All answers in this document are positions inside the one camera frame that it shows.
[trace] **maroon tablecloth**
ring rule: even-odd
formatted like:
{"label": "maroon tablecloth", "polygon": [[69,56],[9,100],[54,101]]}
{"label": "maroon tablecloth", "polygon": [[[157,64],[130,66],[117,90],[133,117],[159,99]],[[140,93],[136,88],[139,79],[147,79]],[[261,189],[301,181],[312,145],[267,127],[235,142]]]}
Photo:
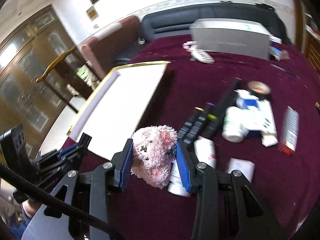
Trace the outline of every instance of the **maroon tablecloth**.
{"label": "maroon tablecloth", "polygon": [[[315,108],[315,102],[320,101],[320,81],[316,71],[295,48],[280,44],[274,45],[287,49],[290,60],[273,63],[300,79],[271,67],[268,60],[248,56],[210,53],[216,61],[213,65],[190,61],[190,54],[181,46],[190,40],[190,35],[157,39],[132,60],[132,63],[168,60],[174,72],[169,94],[154,109],[148,125],[167,124],[179,130],[193,107],[218,103],[234,77],[268,84],[279,136],[287,106],[300,114],[295,154],[288,157],[277,146],[266,148],[260,138],[233,144],[218,133],[212,140],[220,171],[227,169],[232,157],[255,163],[252,184],[290,236],[297,223],[310,212],[320,192],[320,117]],[[80,171],[92,170],[103,162],[102,158],[89,155]],[[186,240],[192,232],[196,198],[173,195],[166,188],[153,188],[131,176],[126,191],[113,197],[112,208],[113,222],[128,240]]]}

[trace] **white box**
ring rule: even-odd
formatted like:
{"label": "white box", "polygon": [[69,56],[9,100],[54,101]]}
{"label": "white box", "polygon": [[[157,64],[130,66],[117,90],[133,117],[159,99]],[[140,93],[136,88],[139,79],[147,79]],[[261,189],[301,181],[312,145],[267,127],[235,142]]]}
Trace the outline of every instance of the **white box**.
{"label": "white box", "polygon": [[197,48],[269,59],[271,33],[260,23],[237,19],[198,19],[190,26]]}

